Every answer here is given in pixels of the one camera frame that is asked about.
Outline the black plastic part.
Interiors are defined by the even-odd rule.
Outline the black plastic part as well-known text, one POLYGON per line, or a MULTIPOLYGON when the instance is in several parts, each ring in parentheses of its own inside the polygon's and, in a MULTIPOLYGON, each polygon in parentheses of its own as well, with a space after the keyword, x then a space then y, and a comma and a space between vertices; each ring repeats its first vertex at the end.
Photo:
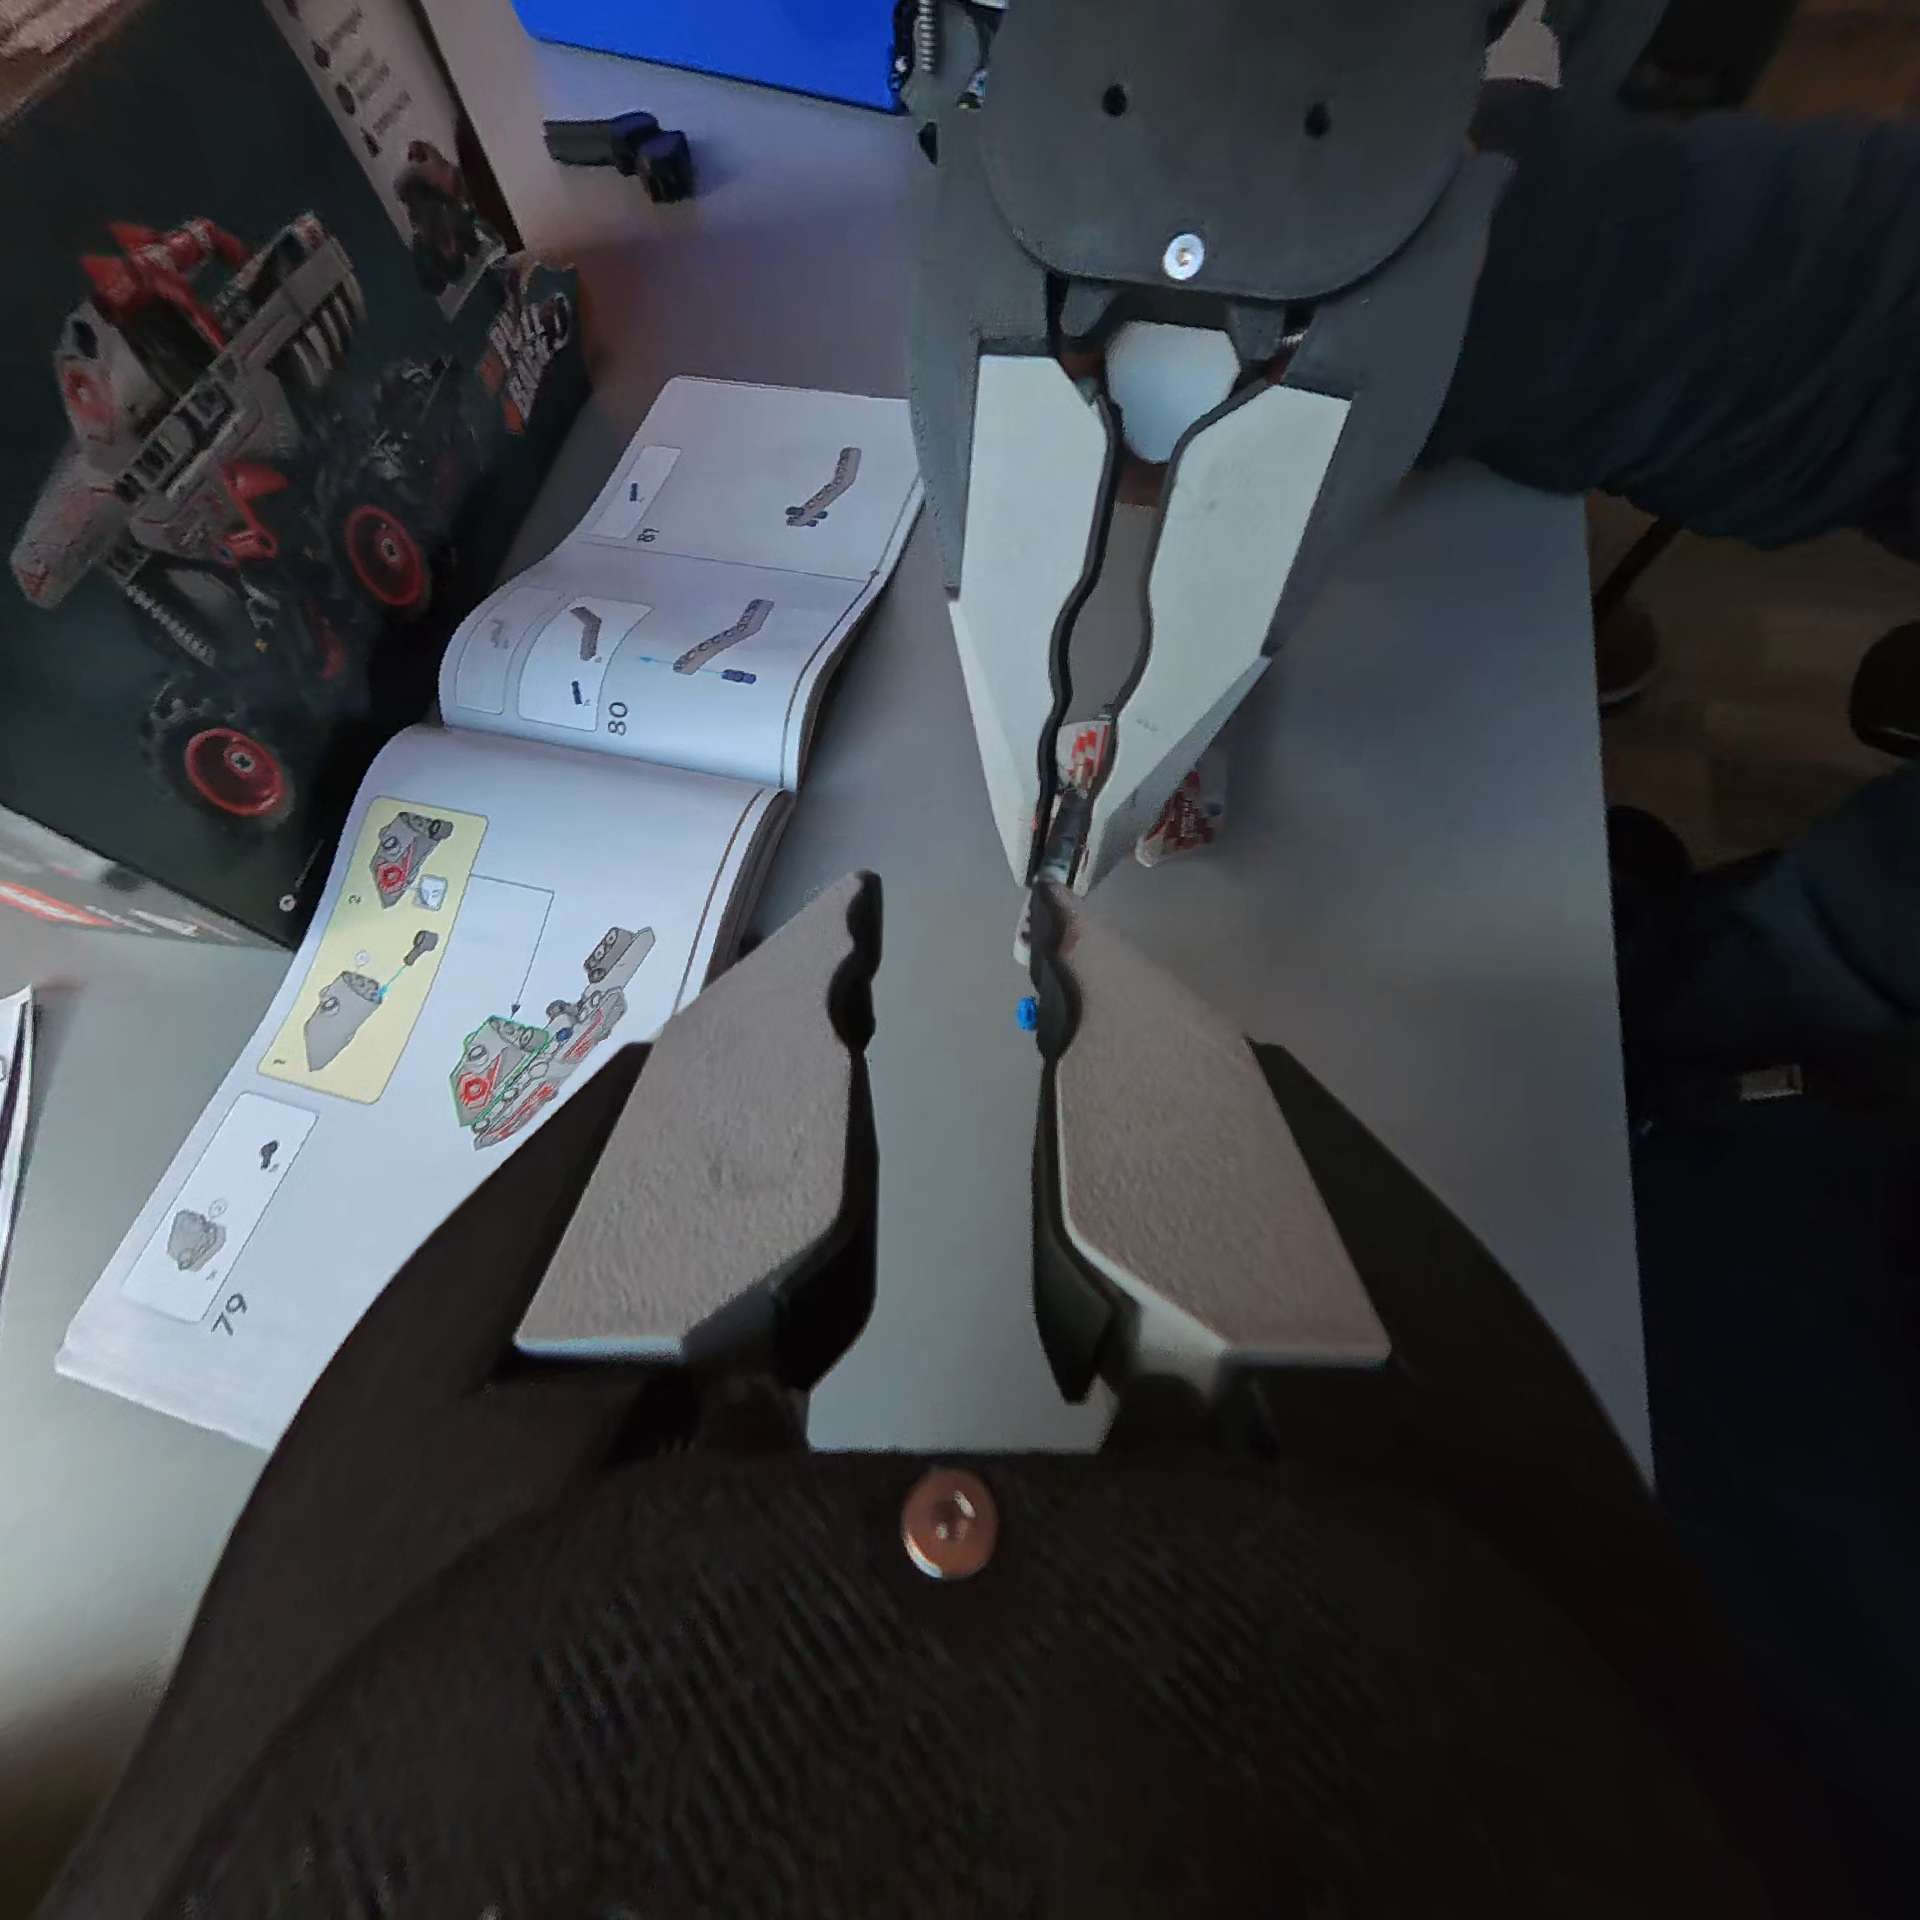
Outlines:
POLYGON ((697 192, 697 162, 683 131, 633 106, 612 118, 546 118, 540 122, 554 162, 639 178, 653 205, 679 205, 697 192))

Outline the person's leg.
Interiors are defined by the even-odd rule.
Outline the person's leg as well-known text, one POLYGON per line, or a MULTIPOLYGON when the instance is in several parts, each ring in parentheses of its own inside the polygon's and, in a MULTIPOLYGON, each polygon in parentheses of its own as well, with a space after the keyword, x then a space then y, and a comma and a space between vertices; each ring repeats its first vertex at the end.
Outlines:
POLYGON ((1612 836, 1659 1504, 1917 1916, 1917 763, 1720 867, 1612 836))

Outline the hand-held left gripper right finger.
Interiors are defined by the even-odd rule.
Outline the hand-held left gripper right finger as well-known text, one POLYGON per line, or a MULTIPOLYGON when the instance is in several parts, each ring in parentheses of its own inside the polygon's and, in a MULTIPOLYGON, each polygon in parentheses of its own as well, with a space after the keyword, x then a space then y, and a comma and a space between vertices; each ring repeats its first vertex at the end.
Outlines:
POLYGON ((1067 1401, 1165 1381, 1372 1372, 1389 1331, 1259 1070, 1209 1003, 1055 882, 1027 895, 1042 1056, 1030 1308, 1067 1401))

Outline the black lego set box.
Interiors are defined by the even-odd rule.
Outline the black lego set box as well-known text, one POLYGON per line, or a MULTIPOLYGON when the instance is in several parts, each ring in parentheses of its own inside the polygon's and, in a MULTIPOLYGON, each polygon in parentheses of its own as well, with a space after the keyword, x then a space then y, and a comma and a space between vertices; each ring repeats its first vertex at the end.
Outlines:
POLYGON ((589 397, 505 2, 2 2, 2 836, 288 948, 589 397))

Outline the person's right forearm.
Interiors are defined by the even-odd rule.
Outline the person's right forearm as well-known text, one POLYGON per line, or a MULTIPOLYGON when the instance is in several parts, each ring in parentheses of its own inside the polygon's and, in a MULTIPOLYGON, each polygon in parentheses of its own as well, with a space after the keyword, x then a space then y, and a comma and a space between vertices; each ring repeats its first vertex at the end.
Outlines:
POLYGON ((1483 86, 1513 162, 1422 465, 1917 559, 1917 122, 1483 86))

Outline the grey lego beam assembly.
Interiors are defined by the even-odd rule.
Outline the grey lego beam assembly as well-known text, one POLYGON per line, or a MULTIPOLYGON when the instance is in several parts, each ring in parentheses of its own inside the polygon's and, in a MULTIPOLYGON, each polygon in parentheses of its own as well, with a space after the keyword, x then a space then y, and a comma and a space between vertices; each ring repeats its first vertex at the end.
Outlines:
MULTIPOLYGON (((1014 768, 1014 752, 996 719, 976 725, 979 768, 990 787, 996 829, 1014 876, 1027 872, 1027 844, 1039 844, 1039 876, 1090 887, 1082 879, 1090 846, 1092 783, 1113 758, 1117 705, 1065 722, 1056 731, 1056 783, 1052 799, 1014 768)), ((1207 749, 1165 798, 1154 825, 1135 840, 1133 860, 1145 867, 1177 853, 1213 846, 1222 824, 1222 783, 1218 752, 1207 749)))

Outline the black chair base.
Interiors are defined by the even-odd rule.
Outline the black chair base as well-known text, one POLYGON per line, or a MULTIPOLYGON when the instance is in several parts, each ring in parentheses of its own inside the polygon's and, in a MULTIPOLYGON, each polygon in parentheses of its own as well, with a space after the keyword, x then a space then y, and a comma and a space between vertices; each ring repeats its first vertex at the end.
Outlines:
POLYGON ((1879 639, 1857 660, 1848 682, 1848 728, 1880 754, 1917 758, 1917 620, 1903 620, 1879 639))

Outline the blue box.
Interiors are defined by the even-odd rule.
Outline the blue box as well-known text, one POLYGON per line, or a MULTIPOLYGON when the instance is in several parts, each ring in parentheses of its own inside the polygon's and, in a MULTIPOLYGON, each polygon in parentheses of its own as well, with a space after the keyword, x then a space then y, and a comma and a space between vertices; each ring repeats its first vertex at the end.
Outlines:
POLYGON ((513 2, 554 45, 894 110, 894 2, 513 2))

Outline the lego instruction booklet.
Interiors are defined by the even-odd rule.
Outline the lego instruction booklet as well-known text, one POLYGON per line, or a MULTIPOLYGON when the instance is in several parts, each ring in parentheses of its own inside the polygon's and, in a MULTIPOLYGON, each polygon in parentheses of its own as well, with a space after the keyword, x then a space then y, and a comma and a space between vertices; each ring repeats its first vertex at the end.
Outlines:
POLYGON ((54 1372, 274 1449, 414 1248, 740 943, 924 485, 901 397, 672 378, 370 761, 54 1372))

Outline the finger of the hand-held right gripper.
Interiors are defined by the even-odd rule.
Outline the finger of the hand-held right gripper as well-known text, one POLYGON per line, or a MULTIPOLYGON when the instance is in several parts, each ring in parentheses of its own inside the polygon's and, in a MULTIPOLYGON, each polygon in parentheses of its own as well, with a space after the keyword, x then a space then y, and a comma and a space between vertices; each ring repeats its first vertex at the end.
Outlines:
POLYGON ((1145 563, 1143 655, 1113 705, 1069 887, 1133 857, 1267 672, 1346 414, 1346 397, 1263 380, 1177 438, 1145 563))
POLYGON ((1027 882, 1052 808, 1067 642, 1113 513, 1117 408, 1055 357, 976 364, 954 645, 1006 865, 1027 882))

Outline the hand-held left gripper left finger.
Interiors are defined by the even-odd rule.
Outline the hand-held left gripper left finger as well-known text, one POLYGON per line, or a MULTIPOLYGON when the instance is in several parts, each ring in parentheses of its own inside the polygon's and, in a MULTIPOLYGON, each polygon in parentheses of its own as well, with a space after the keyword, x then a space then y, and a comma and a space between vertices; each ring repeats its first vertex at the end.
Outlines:
POLYGON ((653 1039, 513 1331, 529 1360, 809 1392, 875 1308, 864 1046, 881 882, 849 872, 653 1039))

